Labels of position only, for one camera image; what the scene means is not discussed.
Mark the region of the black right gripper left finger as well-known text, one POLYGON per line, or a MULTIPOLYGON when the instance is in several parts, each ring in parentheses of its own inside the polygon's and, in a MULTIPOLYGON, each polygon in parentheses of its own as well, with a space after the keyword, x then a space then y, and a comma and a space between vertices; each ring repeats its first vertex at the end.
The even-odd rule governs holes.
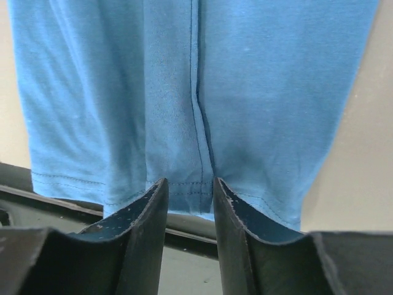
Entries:
POLYGON ((76 294, 157 294, 168 211, 168 182, 72 238, 84 254, 76 294))

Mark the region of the blue t shirt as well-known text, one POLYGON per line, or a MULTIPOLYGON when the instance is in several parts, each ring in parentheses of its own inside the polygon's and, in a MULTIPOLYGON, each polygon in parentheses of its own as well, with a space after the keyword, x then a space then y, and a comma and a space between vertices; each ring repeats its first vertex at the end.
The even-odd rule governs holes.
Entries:
POLYGON ((34 192, 110 215, 156 180, 212 219, 224 179, 299 229, 377 1, 9 1, 34 192))

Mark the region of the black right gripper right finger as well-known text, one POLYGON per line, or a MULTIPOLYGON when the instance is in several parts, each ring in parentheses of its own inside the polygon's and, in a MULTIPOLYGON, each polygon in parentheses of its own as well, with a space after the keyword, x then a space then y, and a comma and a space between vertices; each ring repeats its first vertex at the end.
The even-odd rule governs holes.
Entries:
POLYGON ((270 219, 214 180, 214 216, 224 294, 309 294, 304 234, 270 219))

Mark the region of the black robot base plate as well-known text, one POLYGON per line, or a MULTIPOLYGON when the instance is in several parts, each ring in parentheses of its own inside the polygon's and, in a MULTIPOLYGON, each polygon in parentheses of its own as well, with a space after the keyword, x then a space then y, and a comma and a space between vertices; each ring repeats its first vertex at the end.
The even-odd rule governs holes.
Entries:
MULTIPOLYGON (((64 232, 77 232, 103 218, 101 205, 35 194, 30 170, 6 163, 1 164, 1 208, 13 226, 52 226, 64 232)), ((169 214, 165 245, 218 259, 214 223, 195 216, 169 214)))

